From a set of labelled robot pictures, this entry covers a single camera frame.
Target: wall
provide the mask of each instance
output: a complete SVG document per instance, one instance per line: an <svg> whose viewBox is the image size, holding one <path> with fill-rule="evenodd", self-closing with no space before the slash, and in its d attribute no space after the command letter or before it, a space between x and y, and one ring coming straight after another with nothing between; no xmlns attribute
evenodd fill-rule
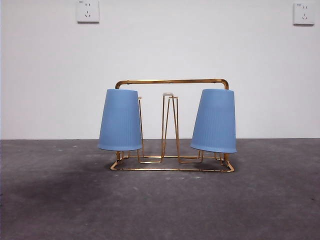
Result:
<svg viewBox="0 0 320 240"><path fill-rule="evenodd" d="M77 24L75 4L1 1L3 139L97 139L117 81L202 78L235 91L238 138L320 137L319 0L313 27L292 25L291 0L100 0L100 24ZM161 136L167 91L190 138L210 87L125 86L143 97L146 138Z"/></svg>

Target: metal wire frame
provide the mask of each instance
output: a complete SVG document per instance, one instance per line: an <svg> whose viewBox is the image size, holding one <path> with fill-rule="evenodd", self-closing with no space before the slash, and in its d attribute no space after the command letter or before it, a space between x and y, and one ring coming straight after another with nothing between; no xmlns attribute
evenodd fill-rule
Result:
<svg viewBox="0 0 320 240"><path fill-rule="evenodd" d="M115 88L119 89L121 85L130 84L191 84L191 83L220 83L224 85L224 89L229 89L229 84L224 79L179 79L179 80L123 80L119 81ZM143 124L142 124L142 112L141 112L141 97L138 98L139 103L139 113L140 113L140 126L141 126L141 141L142 141L142 155L139 154L139 149L136 151L136 155L130 155L130 151L127 156L124 152L116 152L116 161L110 167L111 170L124 170L124 171L190 171L190 172L220 172L220 173L231 173L235 169L229 161L229 153L214 152L213 156L204 156L204 151L199 150L197 156L180 156L180 139L179 139L179 109L178 109L178 97L174 96L172 93L164 93L162 99L162 128L161 128L161 155L145 155L144 152L144 138L143 138ZM169 118L169 108L170 101L172 100L172 110L174 118L174 129L175 129L175 139L176 139L176 150L177 155L165 155L166 152L166 141L167 141L167 129L168 129L168 118ZM201 164L204 159L214 159L220 161L220 165L226 167L227 169L202 169L202 168L116 168L116 166L122 164L124 160L129 158L137 158L140 164L155 164L162 163L165 158L176 158L180 164ZM159 159L156 161L142 161L141 158L152 158ZM184 161L182 159L197 159L200 161Z"/></svg>

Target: floor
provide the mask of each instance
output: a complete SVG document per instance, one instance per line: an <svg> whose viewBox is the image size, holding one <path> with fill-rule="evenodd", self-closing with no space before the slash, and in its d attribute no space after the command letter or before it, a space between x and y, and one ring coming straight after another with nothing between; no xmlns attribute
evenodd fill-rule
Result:
<svg viewBox="0 0 320 240"><path fill-rule="evenodd" d="M239 139L232 173L111 171L97 143L1 142L2 240L320 238L320 138Z"/></svg>

